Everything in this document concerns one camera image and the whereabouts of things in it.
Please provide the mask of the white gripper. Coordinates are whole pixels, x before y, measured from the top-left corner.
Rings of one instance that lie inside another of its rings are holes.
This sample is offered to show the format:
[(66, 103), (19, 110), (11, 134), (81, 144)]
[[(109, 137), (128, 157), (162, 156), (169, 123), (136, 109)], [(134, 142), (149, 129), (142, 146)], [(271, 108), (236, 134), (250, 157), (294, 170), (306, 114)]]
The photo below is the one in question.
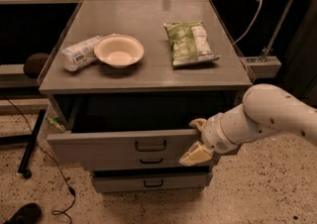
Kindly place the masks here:
[(224, 119), (223, 113), (218, 113), (209, 119), (197, 118), (189, 123), (191, 128), (201, 132), (200, 142), (195, 142), (189, 150), (179, 159), (179, 162), (185, 167), (191, 167), (210, 161), (214, 151), (218, 154), (226, 154), (234, 151), (238, 146), (229, 141), (221, 127)]

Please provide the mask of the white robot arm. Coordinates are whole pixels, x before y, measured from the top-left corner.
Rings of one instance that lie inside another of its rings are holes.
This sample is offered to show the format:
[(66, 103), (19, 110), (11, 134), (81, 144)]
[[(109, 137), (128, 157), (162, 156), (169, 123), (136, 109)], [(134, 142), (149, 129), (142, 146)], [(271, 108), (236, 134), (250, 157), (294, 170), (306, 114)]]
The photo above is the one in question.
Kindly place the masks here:
[(194, 119), (189, 126), (200, 132), (179, 162), (191, 167), (205, 163), (214, 154), (226, 154), (246, 142), (283, 132), (293, 133), (317, 145), (317, 110), (271, 84), (249, 88), (242, 103), (209, 119)]

